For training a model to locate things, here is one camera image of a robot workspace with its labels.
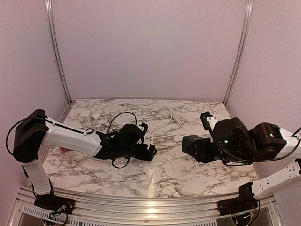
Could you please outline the dark green cube adapter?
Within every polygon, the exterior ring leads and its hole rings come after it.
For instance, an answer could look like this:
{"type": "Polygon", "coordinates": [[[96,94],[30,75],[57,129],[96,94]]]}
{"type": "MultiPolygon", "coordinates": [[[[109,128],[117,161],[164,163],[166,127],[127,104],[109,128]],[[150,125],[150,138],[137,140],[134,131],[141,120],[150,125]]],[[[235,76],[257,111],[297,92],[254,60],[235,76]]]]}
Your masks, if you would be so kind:
{"type": "Polygon", "coordinates": [[[201,140],[202,138],[197,135],[184,136],[182,139],[182,152],[192,157],[195,156],[201,140]]]}

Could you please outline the pink triangular power strip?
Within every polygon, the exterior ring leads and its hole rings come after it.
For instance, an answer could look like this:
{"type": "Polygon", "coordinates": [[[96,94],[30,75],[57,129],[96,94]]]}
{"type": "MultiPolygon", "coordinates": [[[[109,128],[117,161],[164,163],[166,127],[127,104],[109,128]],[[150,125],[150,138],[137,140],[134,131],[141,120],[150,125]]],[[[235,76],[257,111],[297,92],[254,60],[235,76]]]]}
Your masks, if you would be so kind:
{"type": "Polygon", "coordinates": [[[69,151],[69,149],[61,148],[61,147],[60,147],[60,151],[61,151],[62,153],[65,153],[65,152],[69,151]]]}

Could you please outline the white short power strip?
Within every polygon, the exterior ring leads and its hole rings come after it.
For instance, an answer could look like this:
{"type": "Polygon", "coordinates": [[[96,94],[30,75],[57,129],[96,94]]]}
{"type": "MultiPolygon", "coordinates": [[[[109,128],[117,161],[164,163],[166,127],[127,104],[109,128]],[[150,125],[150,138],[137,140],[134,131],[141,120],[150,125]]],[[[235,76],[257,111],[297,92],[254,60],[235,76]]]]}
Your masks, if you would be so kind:
{"type": "Polygon", "coordinates": [[[154,141],[154,137],[152,134],[146,134],[144,136],[144,143],[147,144],[147,145],[152,145],[153,144],[153,141],[154,141]]]}

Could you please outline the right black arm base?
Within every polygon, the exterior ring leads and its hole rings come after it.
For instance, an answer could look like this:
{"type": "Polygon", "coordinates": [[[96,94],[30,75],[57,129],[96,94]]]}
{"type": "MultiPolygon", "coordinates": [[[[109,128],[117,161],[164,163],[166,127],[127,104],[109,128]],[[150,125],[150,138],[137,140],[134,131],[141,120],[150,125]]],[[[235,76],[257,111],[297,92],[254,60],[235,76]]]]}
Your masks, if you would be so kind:
{"type": "Polygon", "coordinates": [[[217,208],[221,216],[235,214],[258,207],[258,200],[252,192],[253,182],[248,182],[238,188],[238,197],[220,200],[217,208]]]}

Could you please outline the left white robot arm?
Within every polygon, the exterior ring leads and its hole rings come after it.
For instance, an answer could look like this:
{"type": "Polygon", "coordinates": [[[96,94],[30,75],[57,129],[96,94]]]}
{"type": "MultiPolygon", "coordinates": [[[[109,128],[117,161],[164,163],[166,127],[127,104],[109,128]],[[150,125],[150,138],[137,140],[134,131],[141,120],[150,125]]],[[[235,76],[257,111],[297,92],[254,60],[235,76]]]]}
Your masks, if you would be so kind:
{"type": "Polygon", "coordinates": [[[7,152],[21,163],[37,196],[48,209],[59,206],[59,198],[51,193],[51,182],[38,157],[40,147],[55,146],[78,151],[96,159],[115,161],[132,158],[151,162],[157,153],[146,123],[125,124],[118,131],[105,133],[92,128],[80,130],[55,121],[37,109],[16,122],[5,139],[7,152]]]}

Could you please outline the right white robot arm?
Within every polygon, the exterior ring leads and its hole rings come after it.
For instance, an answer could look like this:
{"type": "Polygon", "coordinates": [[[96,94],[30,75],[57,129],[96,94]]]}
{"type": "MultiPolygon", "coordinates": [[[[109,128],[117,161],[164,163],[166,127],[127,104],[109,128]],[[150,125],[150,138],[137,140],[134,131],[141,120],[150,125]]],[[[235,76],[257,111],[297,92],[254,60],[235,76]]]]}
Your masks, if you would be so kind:
{"type": "Polygon", "coordinates": [[[194,151],[198,162],[220,160],[223,164],[247,165],[295,158],[284,169],[251,183],[255,199],[301,178],[301,137],[296,132],[267,122],[248,130],[237,117],[218,120],[208,112],[200,118],[210,138],[201,139],[200,147],[194,151]]]}

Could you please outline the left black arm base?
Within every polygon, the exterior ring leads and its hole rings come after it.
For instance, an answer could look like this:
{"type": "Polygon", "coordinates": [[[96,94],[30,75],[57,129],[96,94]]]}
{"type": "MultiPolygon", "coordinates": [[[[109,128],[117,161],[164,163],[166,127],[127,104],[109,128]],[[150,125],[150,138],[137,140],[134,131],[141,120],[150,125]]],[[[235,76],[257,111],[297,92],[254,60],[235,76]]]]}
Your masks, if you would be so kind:
{"type": "Polygon", "coordinates": [[[75,200],[54,194],[36,195],[34,205],[46,210],[51,210],[53,213],[72,214],[75,200]]]}

